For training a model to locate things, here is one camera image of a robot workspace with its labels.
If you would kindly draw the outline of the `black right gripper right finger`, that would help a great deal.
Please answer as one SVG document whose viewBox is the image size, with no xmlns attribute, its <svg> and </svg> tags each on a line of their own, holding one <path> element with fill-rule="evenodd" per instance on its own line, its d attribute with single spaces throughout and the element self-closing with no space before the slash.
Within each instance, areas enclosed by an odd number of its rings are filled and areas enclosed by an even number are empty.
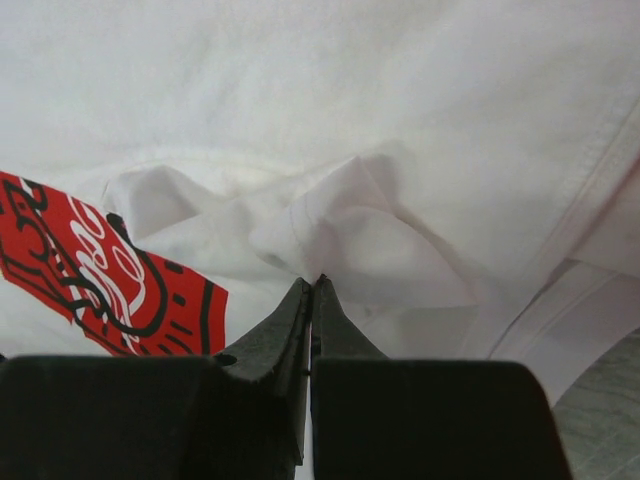
<svg viewBox="0 0 640 480">
<path fill-rule="evenodd" d="M 547 397 L 515 362 L 394 360 L 313 289 L 313 473 L 318 479 L 568 479 Z"/>
</svg>

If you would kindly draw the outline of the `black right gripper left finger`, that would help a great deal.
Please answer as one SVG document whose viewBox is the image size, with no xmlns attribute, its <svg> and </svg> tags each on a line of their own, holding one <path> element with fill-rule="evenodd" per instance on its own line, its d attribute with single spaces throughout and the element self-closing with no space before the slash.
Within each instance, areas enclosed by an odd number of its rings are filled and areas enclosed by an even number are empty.
<svg viewBox="0 0 640 480">
<path fill-rule="evenodd" d="M 291 479 L 304 457 L 311 288 L 212 356 L 1 366 L 5 479 Z"/>
</svg>

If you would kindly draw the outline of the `white Coca-Cola t-shirt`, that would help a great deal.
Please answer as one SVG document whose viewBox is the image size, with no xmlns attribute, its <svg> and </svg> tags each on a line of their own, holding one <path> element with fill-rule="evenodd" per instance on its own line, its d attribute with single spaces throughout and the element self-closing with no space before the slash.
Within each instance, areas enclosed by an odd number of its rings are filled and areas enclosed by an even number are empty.
<svg viewBox="0 0 640 480">
<path fill-rule="evenodd" d="M 638 3 L 2 3 L 5 356 L 215 353 L 321 276 L 558 400 L 639 325 Z"/>
</svg>

